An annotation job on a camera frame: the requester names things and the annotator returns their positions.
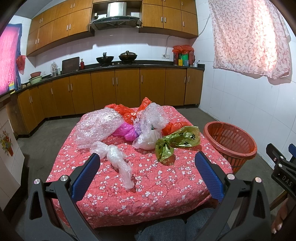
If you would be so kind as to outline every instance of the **silver bolt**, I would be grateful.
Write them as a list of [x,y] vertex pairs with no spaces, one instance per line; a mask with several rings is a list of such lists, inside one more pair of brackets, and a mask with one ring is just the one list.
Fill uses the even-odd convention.
[[256,181],[257,183],[261,183],[261,182],[262,182],[262,179],[259,178],[259,177],[256,177],[256,178],[255,178],[255,181]]
[[39,182],[40,182],[40,179],[39,178],[37,178],[37,179],[34,180],[34,184],[39,184]]
[[227,178],[229,180],[233,180],[233,179],[235,179],[235,176],[233,174],[229,173],[229,174],[227,174]]
[[67,175],[63,175],[63,176],[61,176],[60,180],[61,180],[62,182],[65,182],[65,181],[68,180],[68,176],[67,176]]

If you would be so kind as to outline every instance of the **wall socket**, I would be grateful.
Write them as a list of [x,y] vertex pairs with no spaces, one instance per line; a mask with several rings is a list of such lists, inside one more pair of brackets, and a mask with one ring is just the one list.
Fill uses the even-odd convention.
[[167,55],[165,55],[165,54],[162,54],[161,55],[161,58],[170,58],[170,56],[167,54]]

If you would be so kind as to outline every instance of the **floral curtain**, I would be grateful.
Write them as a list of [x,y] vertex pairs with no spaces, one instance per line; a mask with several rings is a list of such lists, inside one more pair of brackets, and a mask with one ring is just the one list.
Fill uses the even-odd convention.
[[270,0],[209,0],[214,34],[214,68],[288,76],[288,29]]
[[8,24],[0,36],[0,94],[8,91],[12,82],[20,84],[16,59],[20,55],[21,24]]

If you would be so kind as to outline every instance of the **concrete floor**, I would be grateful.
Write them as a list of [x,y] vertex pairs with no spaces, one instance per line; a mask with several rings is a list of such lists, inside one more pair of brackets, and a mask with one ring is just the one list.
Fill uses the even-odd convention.
[[[198,126],[201,132],[203,132],[206,123],[215,120],[205,112],[193,106],[177,108],[177,110],[193,125]],[[44,182],[46,181],[60,148],[79,120],[80,117],[48,120],[45,121],[30,138],[19,138],[17,140],[26,157],[26,165],[30,168],[28,180],[29,190],[34,179],[40,178]],[[282,192],[282,188],[271,179],[271,173],[272,169],[269,165],[257,155],[253,160],[247,161],[236,176],[243,180],[252,180],[257,176],[261,177],[268,200],[271,202]],[[21,203],[12,219],[13,226],[23,238],[25,207],[26,201]],[[229,218],[228,223],[230,226],[235,220],[238,208],[239,202]],[[126,228],[107,228],[99,229],[99,231],[101,236],[105,237],[106,240],[123,240],[123,236],[126,237],[124,240],[132,239],[132,235],[126,233]]]

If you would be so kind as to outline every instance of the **flower vase picture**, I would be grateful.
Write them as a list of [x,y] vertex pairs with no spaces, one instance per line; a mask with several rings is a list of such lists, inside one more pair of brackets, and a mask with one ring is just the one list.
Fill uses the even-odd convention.
[[9,133],[7,133],[5,129],[4,131],[2,131],[2,134],[0,135],[0,141],[5,154],[10,154],[11,156],[13,156],[13,145],[11,142],[11,138],[9,138]]

